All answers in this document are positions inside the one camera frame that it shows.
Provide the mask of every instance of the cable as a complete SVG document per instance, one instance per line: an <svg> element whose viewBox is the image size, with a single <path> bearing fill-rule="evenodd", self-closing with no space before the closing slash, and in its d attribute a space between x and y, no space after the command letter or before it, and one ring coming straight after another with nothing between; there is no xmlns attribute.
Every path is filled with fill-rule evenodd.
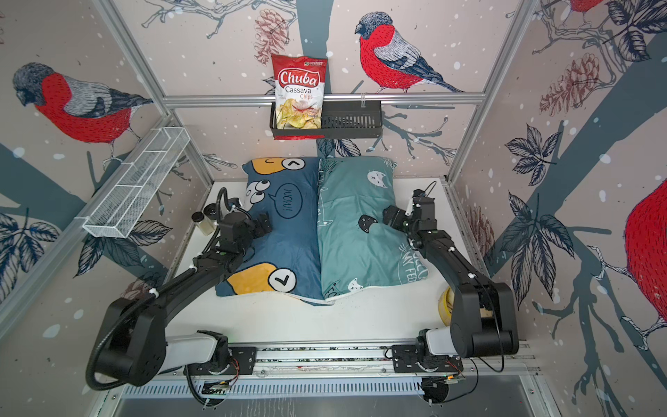
<svg viewBox="0 0 667 417"><path fill-rule="evenodd" d="M150 301L155 299L155 294L150 294L148 297L141 299L140 301L136 302L132 307L128 308L120 317L118 317L118 320L115 321L115 323L112 325L111 329L108 331L108 333L102 338L102 340L99 341L97 345L95 345L95 348L93 351L90 353L90 358L88 358L88 365L86 365L85 368L85 381L88 386L95 391L105 391L105 390L110 390L113 388L120 387L122 385L125 385L125 382L121 380L117 380L114 382L108 382L106 384L103 384L95 378L95 366L97 365L97 361L99 359L99 355L102 353L102 350L104 347L107 345L109 339L118 331L120 326L130 317L134 315L134 313L144 307L146 304L148 304Z"/></svg>
<svg viewBox="0 0 667 417"><path fill-rule="evenodd" d="M475 390L475 388L477 388L477 384L480 383L480 370L477 368L477 364L475 363L475 361L472 360L472 358L470 358L470 360L472 361L472 364L475 366L475 372L477 373L477 378L475 379L475 386L472 387L472 389L470 391L466 392L465 394L461 394L458 397L454 397L454 398L450 398L449 400L445 400L441 404L445 404L446 402L458 400L461 397L465 397L468 394L472 394L472 392Z"/></svg>
<svg viewBox="0 0 667 417"><path fill-rule="evenodd" d="M493 366L489 365L489 363L487 361L480 358L479 356L477 357L477 359L484 362L484 364L486 366L488 366L489 368L491 368L492 371L500 373L500 372L503 372L505 370L505 352L503 352L502 341L500 340L500 326L498 325L498 313L496 312L496 306L494 305L493 299L491 299L491 295L489 295L489 291L486 289L485 286L483 286L480 283L480 281L477 279L475 274L471 274L470 276L473 277L473 279L475 279L475 281L477 281L477 284L482 287L482 289L486 293L487 298L489 299L489 303L491 304L491 309L494 312L494 321L496 322L496 332L498 333L498 345L500 346L500 360L502 361L502 364L500 366L500 370L497 370Z"/></svg>
<svg viewBox="0 0 667 417"><path fill-rule="evenodd" d="M204 407L215 407L225 400L225 398L202 398L197 390L195 389L195 384L192 383L192 376L188 369L188 365L183 367L183 373L185 374L185 379L187 380L187 387L190 389L190 394Z"/></svg>

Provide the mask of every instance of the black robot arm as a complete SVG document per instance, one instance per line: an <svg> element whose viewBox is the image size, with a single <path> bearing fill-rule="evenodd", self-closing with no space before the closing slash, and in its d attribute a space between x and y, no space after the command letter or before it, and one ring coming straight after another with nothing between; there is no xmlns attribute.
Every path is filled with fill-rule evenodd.
<svg viewBox="0 0 667 417"><path fill-rule="evenodd" d="M453 289L450 330L454 348L461 357L515 354L518 351L511 289L477 271L456 249L451 236L438 230L434 199L417 189L412 198L411 215L390 206L384 210L383 221L405 232L411 247L433 263Z"/></svg>

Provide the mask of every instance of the mesh basket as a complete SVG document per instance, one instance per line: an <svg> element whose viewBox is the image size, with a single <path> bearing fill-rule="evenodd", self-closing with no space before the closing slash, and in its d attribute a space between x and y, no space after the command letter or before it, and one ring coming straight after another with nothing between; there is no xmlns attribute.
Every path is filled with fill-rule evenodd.
<svg viewBox="0 0 667 417"><path fill-rule="evenodd" d="M161 127L83 225L99 238L126 238L148 206L190 136L182 127Z"/></svg>

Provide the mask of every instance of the metal rail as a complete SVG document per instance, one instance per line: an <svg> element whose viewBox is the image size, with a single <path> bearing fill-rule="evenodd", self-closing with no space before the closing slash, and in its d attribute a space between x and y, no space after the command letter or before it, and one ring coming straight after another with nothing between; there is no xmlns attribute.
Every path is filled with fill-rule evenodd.
<svg viewBox="0 0 667 417"><path fill-rule="evenodd" d="M484 93L378 93L325 94L324 101L380 100L382 104L481 105ZM275 102L274 95L168 95L163 98L168 109L188 107L259 107Z"/></svg>

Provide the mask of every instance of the speech bubble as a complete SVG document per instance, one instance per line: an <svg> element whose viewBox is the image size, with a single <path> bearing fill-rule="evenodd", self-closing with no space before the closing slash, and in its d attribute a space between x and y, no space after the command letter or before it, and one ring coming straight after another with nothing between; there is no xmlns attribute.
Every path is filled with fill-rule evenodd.
<svg viewBox="0 0 667 417"><path fill-rule="evenodd" d="M283 219L291 219L301 211L303 197L299 188L292 183L281 185L275 194L268 196L273 200L275 211Z"/></svg>

